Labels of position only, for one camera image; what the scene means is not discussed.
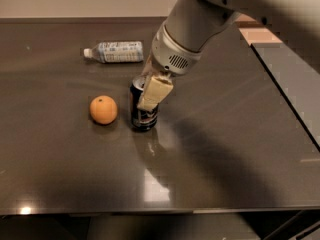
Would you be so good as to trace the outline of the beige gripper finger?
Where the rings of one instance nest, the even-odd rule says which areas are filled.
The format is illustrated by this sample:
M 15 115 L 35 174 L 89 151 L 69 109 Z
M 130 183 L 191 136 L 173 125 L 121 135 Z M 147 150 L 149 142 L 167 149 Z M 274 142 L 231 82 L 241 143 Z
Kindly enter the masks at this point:
M 149 55 L 141 72 L 141 76 L 147 78 L 148 76 L 153 76 L 156 73 L 157 67 L 156 63 L 154 62 L 154 57 Z
M 152 111 L 173 90 L 173 82 L 169 74 L 143 74 L 143 91 L 137 107 L 140 110 Z

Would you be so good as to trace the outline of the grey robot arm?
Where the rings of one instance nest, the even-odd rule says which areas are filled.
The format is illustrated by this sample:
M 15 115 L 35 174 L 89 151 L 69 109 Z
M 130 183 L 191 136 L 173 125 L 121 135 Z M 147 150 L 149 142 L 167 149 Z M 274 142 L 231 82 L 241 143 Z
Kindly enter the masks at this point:
M 153 110 L 171 78 L 200 60 L 208 41 L 245 14 L 276 35 L 314 70 L 320 67 L 320 0 L 178 0 L 152 41 L 137 107 Z

